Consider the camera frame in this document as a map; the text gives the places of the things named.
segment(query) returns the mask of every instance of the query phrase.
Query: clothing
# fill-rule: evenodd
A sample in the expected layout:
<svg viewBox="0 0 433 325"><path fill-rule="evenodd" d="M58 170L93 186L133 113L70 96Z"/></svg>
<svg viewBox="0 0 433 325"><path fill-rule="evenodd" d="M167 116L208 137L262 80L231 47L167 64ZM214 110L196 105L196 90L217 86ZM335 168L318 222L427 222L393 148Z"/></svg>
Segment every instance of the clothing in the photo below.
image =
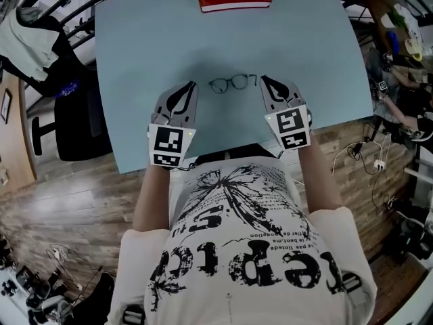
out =
<svg viewBox="0 0 433 325"><path fill-rule="evenodd" d="M104 272L91 295L74 307L64 325L104 325L110 312L113 290L114 280Z"/></svg>
<svg viewBox="0 0 433 325"><path fill-rule="evenodd" d="M433 107L430 104L431 94L426 90L426 86L421 89L405 89L400 96L397 106L406 116L417 118L418 131L406 128L405 133L412 141L421 144L430 150L430 141L433 137Z"/></svg>
<svg viewBox="0 0 433 325"><path fill-rule="evenodd" d="M51 30L27 28L17 21L13 9L0 24L0 56L28 77L44 81L49 68L59 57L52 51L59 33Z"/></svg>
<svg viewBox="0 0 433 325"><path fill-rule="evenodd" d="M62 25L53 16L43 16L38 20L28 23L23 20L21 14L17 14L18 23L24 28L37 29L37 30L48 30L59 33L57 41L54 43L52 51L59 57L49 68L45 68L44 71L48 74L47 79L43 82L37 81L36 79L26 76L20 71L10 59L3 57L0 54L0 62L3 65L3 69L14 76L19 77L31 87L33 87L38 93L45 97L53 97L61 93L65 85L79 80L81 83L86 83L89 78L89 70L81 64L76 57L74 50L69 44L68 38L63 31Z"/></svg>
<svg viewBox="0 0 433 325"><path fill-rule="evenodd" d="M8 249L0 249L0 257L7 257L11 253L11 250Z"/></svg>
<svg viewBox="0 0 433 325"><path fill-rule="evenodd" d="M276 158L203 164L173 190L171 231L127 231L108 324L366 324L377 288L348 209L301 210Z"/></svg>
<svg viewBox="0 0 433 325"><path fill-rule="evenodd" d="M400 84L391 72L383 70L383 61L383 56L377 49L372 48L369 50L365 59L365 69L367 71L369 82L374 83L374 87L379 87L378 83L384 81L388 87L388 97L393 102L397 102L400 95ZM397 118L393 115L389 107L387 107L385 103L381 102L378 97L373 97L371 103L373 106L373 113L376 116L380 116L391 123L398 123Z"/></svg>

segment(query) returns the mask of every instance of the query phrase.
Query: cable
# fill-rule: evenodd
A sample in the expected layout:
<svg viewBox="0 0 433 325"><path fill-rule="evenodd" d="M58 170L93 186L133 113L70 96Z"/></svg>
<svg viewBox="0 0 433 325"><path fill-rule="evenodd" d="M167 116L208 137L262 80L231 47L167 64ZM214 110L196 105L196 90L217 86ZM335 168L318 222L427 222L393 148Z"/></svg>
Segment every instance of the cable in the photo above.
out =
<svg viewBox="0 0 433 325"><path fill-rule="evenodd" d="M72 277L72 275L69 273L69 271L63 266L62 262L56 257L56 255L52 252L49 251L48 249L45 249L45 252L47 253L48 259L52 260L52 258L49 256L49 254L51 253L54 256L54 259L57 261L58 263L58 267L60 268L66 275L67 277L72 281L72 283L74 283L74 285L78 288L78 283L76 282L75 278Z"/></svg>
<svg viewBox="0 0 433 325"><path fill-rule="evenodd" d="M391 147L391 137L390 137L390 141L388 143L388 149L386 150L385 164L386 164L386 161L388 160L388 153L390 151L390 147Z"/></svg>
<svg viewBox="0 0 433 325"><path fill-rule="evenodd" d="M380 144L381 145L381 147L382 147L382 157L380 158L380 160L382 160L383 161L383 159L384 159L384 152L383 152L383 150L384 150L384 143L385 143L385 140L386 140L386 136L384 137L384 139L382 140L382 143Z"/></svg>
<svg viewBox="0 0 433 325"><path fill-rule="evenodd" d="M365 171L367 174L369 174L369 175L371 175L371 176L374 176L374 175L376 175L376 174L379 172L379 169L376 169L376 172L375 172L375 173L370 173L369 171L367 171L367 167L365 167L365 161L364 161L364 158L363 158L363 155L361 154L361 152L359 152L359 156L361 157L361 160L363 161L364 171Z"/></svg>
<svg viewBox="0 0 433 325"><path fill-rule="evenodd" d="M303 184L301 181L298 181L297 179L292 178L296 183L302 184L303 186L305 186L305 184Z"/></svg>
<svg viewBox="0 0 433 325"><path fill-rule="evenodd" d="M378 210L378 212L380 212L380 208L377 206L376 202L374 202L374 190L376 189L376 184L378 183L381 174L382 174L382 170L379 171L379 175L374 181L373 190L371 191L371 201L374 204L374 207Z"/></svg>
<svg viewBox="0 0 433 325"><path fill-rule="evenodd" d="M100 267L100 268L95 272L95 274L93 275L93 277L90 278L90 281L87 282L87 284L86 284L86 286L84 287L84 289L80 292L80 295L79 295L75 300L73 300L73 301L71 302L71 305L72 305L72 306L74 306L75 302L77 302L78 299L81 297L81 295L85 293L85 291L86 291L87 288L89 287L89 284L92 282L92 280L95 279L96 275L97 275L101 270L102 270L102 267Z"/></svg>
<svg viewBox="0 0 433 325"><path fill-rule="evenodd" d="M376 104L375 108L373 109L373 113L378 109L379 105L384 102L384 98L386 98L388 96L388 92L389 92L389 90L386 90L385 95L382 97L382 99L375 100L375 101L379 101L379 103Z"/></svg>
<svg viewBox="0 0 433 325"><path fill-rule="evenodd" d="M383 157L383 155L384 155L384 152L383 152L382 146L379 145L379 143L377 143L376 141L371 141L371 142L373 142L374 144L377 144L377 145L380 147L380 161L382 161L382 157Z"/></svg>
<svg viewBox="0 0 433 325"><path fill-rule="evenodd" d="M390 135L391 133L384 133L383 131L379 131L379 130L376 130L376 129L374 129L369 123L365 123L364 124L364 127L365 126L368 126L368 127L370 127L370 129L372 129L372 130L374 130L374 131L376 131L376 132L378 132L378 133L381 133L382 135L385 135L385 136L388 136L388 135Z"/></svg>
<svg viewBox="0 0 433 325"><path fill-rule="evenodd" d="M181 171L190 171L190 170L192 170L192 169L195 169L196 166L197 166L197 164L194 163L194 162L192 162L191 164L189 164L188 167L173 167L173 168L174 168L174 169L181 170Z"/></svg>
<svg viewBox="0 0 433 325"><path fill-rule="evenodd" d="M365 143L365 142L355 142L355 143L353 143L353 144L348 144L348 145L347 145L346 147L344 147L341 151L339 151L339 152L337 153L336 157L334 158L334 164L332 165L332 174L334 174L334 170L335 170L335 168L336 168L337 157L338 157L341 153L343 153L344 150L345 150L347 147L353 146L353 145L355 145L355 144L364 144L364 143Z"/></svg>
<svg viewBox="0 0 433 325"><path fill-rule="evenodd" d="M86 259L83 259L74 249L71 249L71 248L68 248L67 246L64 246L63 244L50 244L49 245L49 247L50 247L50 249L52 250L52 251L54 251L54 249L53 249L53 247L55 248L56 246L60 246L60 247L62 247L62 248L64 248L64 249L66 249L66 252L68 253L68 254L70 254L70 253L74 253L81 261L84 261L89 267L90 267L90 269L91 270L93 270L93 271L96 271L96 270L98 270L97 268L93 268L92 266L91 266L91 264L89 263L89 261L88 260L86 260Z"/></svg>

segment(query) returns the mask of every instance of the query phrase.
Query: eyeglasses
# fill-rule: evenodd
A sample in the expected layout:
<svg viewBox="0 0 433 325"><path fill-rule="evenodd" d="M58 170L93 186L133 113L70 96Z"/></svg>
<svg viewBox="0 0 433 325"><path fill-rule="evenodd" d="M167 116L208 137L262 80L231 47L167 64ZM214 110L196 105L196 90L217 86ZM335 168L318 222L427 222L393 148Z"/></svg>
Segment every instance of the eyeglasses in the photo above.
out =
<svg viewBox="0 0 433 325"><path fill-rule="evenodd" d="M231 79L214 79L209 82L212 90L217 94L225 93L229 88L229 83L235 87L235 89L245 89L248 85L248 77L254 77L254 85L257 86L257 75L255 74L237 74Z"/></svg>

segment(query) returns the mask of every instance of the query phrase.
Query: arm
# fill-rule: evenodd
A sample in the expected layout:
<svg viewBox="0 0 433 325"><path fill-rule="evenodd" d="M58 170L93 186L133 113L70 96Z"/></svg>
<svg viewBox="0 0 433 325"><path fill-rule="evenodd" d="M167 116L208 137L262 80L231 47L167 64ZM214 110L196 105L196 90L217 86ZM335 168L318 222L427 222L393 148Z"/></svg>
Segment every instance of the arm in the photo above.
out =
<svg viewBox="0 0 433 325"><path fill-rule="evenodd" d="M128 305L143 306L147 284L170 236L169 185L170 171L154 165L147 167L135 207L133 230L124 233L120 245L116 285L106 324L121 324Z"/></svg>
<svg viewBox="0 0 433 325"><path fill-rule="evenodd" d="M299 160L310 213L319 209L342 207L340 191L313 134L311 134L311 146L299 149Z"/></svg>
<svg viewBox="0 0 433 325"><path fill-rule="evenodd" d="M418 120L415 117L405 116L388 96L384 97L383 101L400 123L411 129L418 130Z"/></svg>
<svg viewBox="0 0 433 325"><path fill-rule="evenodd" d="M149 165L135 206L133 229L140 232L168 230L170 171Z"/></svg>
<svg viewBox="0 0 433 325"><path fill-rule="evenodd" d="M419 83L410 81L405 75L399 72L395 67L391 68L391 73L395 76L395 78L400 82L401 85L404 85L407 88L419 89Z"/></svg>

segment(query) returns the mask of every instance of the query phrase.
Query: person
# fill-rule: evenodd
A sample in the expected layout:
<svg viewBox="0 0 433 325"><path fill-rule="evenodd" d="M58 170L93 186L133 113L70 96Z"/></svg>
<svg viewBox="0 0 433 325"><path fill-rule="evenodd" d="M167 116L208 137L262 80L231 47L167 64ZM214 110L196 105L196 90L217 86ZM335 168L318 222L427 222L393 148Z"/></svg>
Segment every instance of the person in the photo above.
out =
<svg viewBox="0 0 433 325"><path fill-rule="evenodd" d="M433 76L428 74L427 83L417 83L401 73L395 66L389 66L389 71L383 69L385 60L378 50L370 49L365 57L365 68L370 83L378 87L384 81L388 87L386 95L407 116L423 115L433 112L432 83ZM390 123L401 123L397 116L383 105L379 97L373 97L373 113Z"/></svg>
<svg viewBox="0 0 433 325"><path fill-rule="evenodd" d="M433 151L433 107L430 104L430 109L425 108L422 114L409 116L404 114L387 95L381 93L380 100L389 107L392 114L401 124L399 131L409 136L412 142L427 148L429 151Z"/></svg>
<svg viewBox="0 0 433 325"><path fill-rule="evenodd" d="M171 226L170 171L147 167L107 324L367 323L377 288L315 136L299 149L308 212L278 158L242 149L183 175Z"/></svg>

